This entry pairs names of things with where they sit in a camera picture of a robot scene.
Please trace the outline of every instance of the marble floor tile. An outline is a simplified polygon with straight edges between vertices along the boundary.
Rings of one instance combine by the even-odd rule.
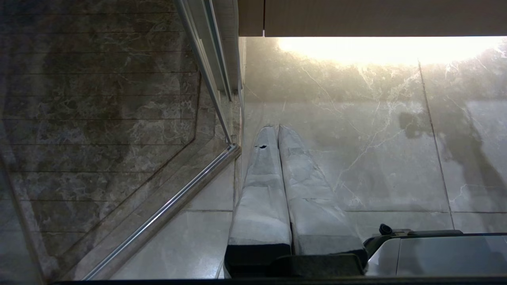
[[[453,211],[507,211],[507,41],[449,63],[421,61]],[[431,129],[415,130],[431,137]]]
[[[243,157],[261,127],[286,124],[344,210],[448,211],[434,140],[413,134],[431,128],[417,57],[349,64],[286,51],[279,41],[247,39]]]
[[[216,278],[231,221],[231,212],[184,211],[112,279]]]
[[[452,230],[451,215],[443,212],[349,212],[353,229],[362,241],[379,234],[380,224],[414,231]]]
[[[464,233],[506,233],[507,213],[453,213],[456,230]]]
[[[226,166],[187,205],[187,210],[231,210],[234,197],[234,163]]]

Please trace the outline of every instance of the bright light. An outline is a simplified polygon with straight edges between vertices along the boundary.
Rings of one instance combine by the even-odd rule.
[[[338,64],[448,63],[496,49],[503,37],[445,38],[279,38],[282,51]]]

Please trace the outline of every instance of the black knob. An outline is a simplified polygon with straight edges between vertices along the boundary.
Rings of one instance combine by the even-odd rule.
[[[386,224],[380,224],[379,232],[381,235],[391,235],[392,229]]]

